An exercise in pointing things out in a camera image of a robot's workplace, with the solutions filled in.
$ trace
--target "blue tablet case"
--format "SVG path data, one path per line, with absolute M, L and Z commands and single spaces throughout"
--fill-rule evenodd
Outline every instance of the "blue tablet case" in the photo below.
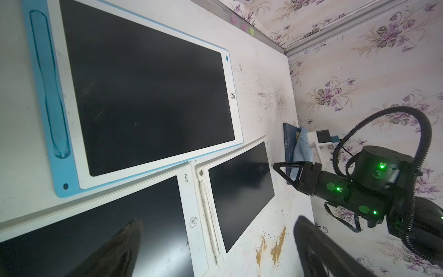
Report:
M 142 172 L 89 189 L 83 190 L 80 188 L 69 126 L 65 121 L 66 109 L 57 68 L 57 57 L 54 55 L 47 1 L 22 0 L 22 10 L 56 195 L 65 198 L 117 181 L 146 175 L 148 172 Z

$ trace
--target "black cable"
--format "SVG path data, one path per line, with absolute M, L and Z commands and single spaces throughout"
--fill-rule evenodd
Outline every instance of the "black cable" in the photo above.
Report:
M 346 148 L 345 148 L 344 145 L 342 146 L 342 148 L 343 148 L 343 150 L 345 150 L 346 152 L 348 152 L 349 155 L 351 155 L 352 157 L 354 156 L 354 155 L 351 154 L 351 152 L 349 152 L 348 150 L 346 150 Z
M 346 163 L 345 172 L 346 172 L 346 175 L 348 175 L 348 178 L 351 179 L 351 180 L 352 180 L 352 175 L 349 174 L 349 168 L 351 167 L 351 165 L 353 163 L 357 162 L 358 158 L 360 158 L 360 155 L 361 155 L 361 151 L 358 152 L 357 154 L 355 154 L 355 156 L 350 158 L 349 161 Z
M 325 202 L 325 210 L 328 212 L 328 214 L 332 215 L 335 219 L 337 219 L 338 221 L 340 221 L 341 223 L 343 223 L 346 227 L 348 227 L 349 229 L 351 229 L 354 233 L 360 233 L 361 232 L 361 227 L 360 227 L 360 222 L 358 221 L 358 215 L 354 214 L 354 223 L 355 223 L 355 227 L 352 226 L 351 224 L 349 224 L 347 221 L 335 216 L 332 214 L 328 204 L 334 206 L 333 203 L 331 202 Z
M 417 179 L 417 173 L 421 168 L 424 158 L 431 146 L 431 138 L 432 138 L 432 128 L 431 123 L 429 122 L 428 117 L 418 109 L 406 106 L 398 106 L 391 107 L 384 110 L 381 110 L 368 118 L 364 119 L 357 126 L 355 126 L 337 145 L 332 154 L 332 165 L 334 167 L 335 173 L 342 177 L 347 177 L 344 175 L 340 169 L 338 168 L 338 154 L 340 148 L 363 126 L 370 123 L 371 121 L 385 116 L 390 113 L 407 113 L 416 118 L 420 125 L 421 133 L 420 133 L 420 142 L 417 148 L 417 152 L 415 154 L 414 160 L 412 161 L 411 172 L 409 173 L 408 179 L 406 181 L 406 196 L 404 199 L 403 205 L 403 216 L 401 220 L 401 225 L 399 228 L 399 235 L 403 244 L 414 254 L 419 257 L 422 257 L 425 260 L 428 260 L 434 264 L 443 265 L 443 261 L 441 258 L 437 257 L 432 253 L 428 253 L 424 250 L 419 249 L 414 243 L 411 241 L 411 228 L 414 222 L 414 209 L 415 209 L 415 184 Z

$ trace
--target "dirt stain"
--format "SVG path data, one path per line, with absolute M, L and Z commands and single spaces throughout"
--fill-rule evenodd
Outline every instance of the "dirt stain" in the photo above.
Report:
M 288 105 L 286 103 L 285 89 L 282 86 L 275 89 L 274 101 L 275 101 L 275 105 L 276 105 L 277 115 L 279 115 L 279 116 L 286 115 L 286 110 L 287 110 Z
M 263 255 L 263 253 L 266 251 L 267 247 L 268 247 L 268 245 L 266 244 L 266 240 L 264 239 L 264 236 L 261 236 L 260 249 L 255 250 L 257 252 L 257 255 L 255 256 L 255 258 L 257 260 L 258 267 L 260 267 L 261 257 Z
M 281 248 L 283 246 L 285 235 L 286 235 L 286 226 L 283 228 L 283 231 L 281 231 L 280 236 L 277 237 L 276 245 L 271 250 L 271 256 L 272 256 L 272 261 L 274 262 L 274 266 L 277 264 L 277 262 L 280 259 Z

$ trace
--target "robotic arm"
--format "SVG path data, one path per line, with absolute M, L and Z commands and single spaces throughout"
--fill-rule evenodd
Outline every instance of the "robotic arm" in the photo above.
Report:
M 419 122 L 421 137 L 412 158 L 384 147 L 365 146 L 346 164 L 346 174 L 338 168 L 338 153 L 343 145 L 363 126 L 390 113 L 408 113 Z M 415 196 L 416 178 L 431 144 L 429 119 L 412 107 L 391 107 L 373 114 L 354 127 L 337 145 L 333 153 L 336 174 L 322 170 L 311 162 L 274 163 L 273 168 L 296 190 L 320 197 L 327 206 L 342 206 L 354 212 L 356 227 L 342 221 L 354 232 L 360 231 L 358 216 L 373 228 L 386 216 L 389 233 L 399 237 L 416 255 L 443 266 L 443 209 L 432 201 Z M 355 163 L 352 174 L 348 168 Z M 299 168 L 291 180 L 280 168 Z

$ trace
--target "black screen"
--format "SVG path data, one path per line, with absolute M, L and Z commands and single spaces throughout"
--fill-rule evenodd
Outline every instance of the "black screen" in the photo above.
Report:
M 74 0 L 60 6 L 90 175 L 234 140 L 219 52 Z
M 264 142 L 209 169 L 226 252 L 274 196 Z
M 142 234 L 133 277 L 194 276 L 176 176 L 1 242 L 0 276 L 66 276 L 131 221 Z

